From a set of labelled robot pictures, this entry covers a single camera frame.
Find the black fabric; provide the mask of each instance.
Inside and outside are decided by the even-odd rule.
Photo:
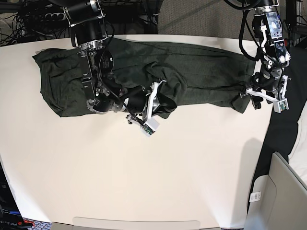
[[[149,87],[167,80],[159,93],[177,105],[211,103],[243,113],[249,97],[240,98],[255,63],[232,52],[181,43],[129,42],[114,39],[116,82]],[[41,93],[59,116],[89,114],[80,82],[78,50],[48,49],[34,56],[41,69]]]
[[[252,181],[251,193],[256,179],[269,174],[274,152],[279,152],[289,162],[288,155],[291,153],[297,138],[297,122],[307,101],[307,50],[291,48],[290,53],[291,64],[284,71],[284,74],[291,78],[286,92],[290,110],[281,114],[272,112],[270,125]]]

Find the electronic equipment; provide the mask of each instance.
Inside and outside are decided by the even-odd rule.
[[[148,89],[143,86],[127,89],[116,84],[112,73],[113,58],[108,51],[108,46],[114,37],[114,27],[106,20],[101,2],[98,0],[50,1],[63,7],[71,28],[72,45],[81,49],[79,58],[88,108],[98,114],[108,111],[128,112],[128,123],[140,125],[142,131],[151,136],[159,126],[153,116],[158,114],[157,111],[161,110],[162,104],[168,106],[167,102],[161,101],[158,93],[159,86],[164,82],[154,82]],[[283,70],[290,64],[291,57],[286,49],[282,36],[282,24],[275,10],[279,4],[278,0],[275,2],[273,0],[237,1],[241,2],[242,6],[224,0],[231,7],[243,11],[239,36],[240,49],[250,60],[262,62],[260,72],[251,77],[246,86],[246,92],[241,96],[251,96],[255,109],[260,109],[261,102],[265,99],[273,103],[274,110],[278,113],[288,110],[289,105],[285,97],[288,76],[283,75]],[[260,42],[260,45],[256,42],[258,45],[256,57],[251,57],[242,44],[245,24],[247,24],[246,18],[251,10],[254,11],[253,31]],[[113,28],[111,37],[107,32],[107,25]]]

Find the label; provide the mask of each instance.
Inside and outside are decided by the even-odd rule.
[[[261,199],[261,192],[257,192],[257,193],[252,193],[250,195],[249,201],[250,202],[256,202],[256,201],[260,201],[260,199]]]

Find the white tabletop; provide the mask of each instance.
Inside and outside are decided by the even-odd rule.
[[[240,53],[238,40],[124,35]],[[255,55],[253,42],[244,41]],[[32,59],[69,39],[0,48],[0,155],[24,218],[72,224],[74,217],[128,221],[198,220],[242,227],[251,179],[272,106],[244,114],[210,104],[179,107],[147,138],[125,114],[60,118],[40,94]]]

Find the dark green cloth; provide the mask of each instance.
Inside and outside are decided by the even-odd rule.
[[[165,79],[160,93],[177,105],[211,103],[243,113],[249,97],[240,98],[255,63],[221,49],[166,42],[114,39],[116,82],[124,87],[150,86]],[[48,49],[34,56],[41,69],[41,93],[59,116],[90,114],[80,78],[78,49]]]

